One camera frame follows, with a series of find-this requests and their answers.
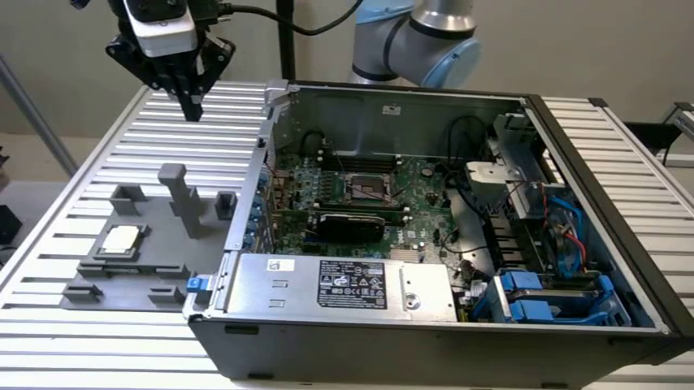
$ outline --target warning label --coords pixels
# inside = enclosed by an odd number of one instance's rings
[[[320,260],[318,304],[323,307],[386,310],[384,264]]]

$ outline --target blue latch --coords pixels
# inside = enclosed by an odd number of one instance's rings
[[[206,291],[208,283],[210,280],[207,278],[190,278],[188,283],[186,284],[186,291],[188,291],[188,293]]]

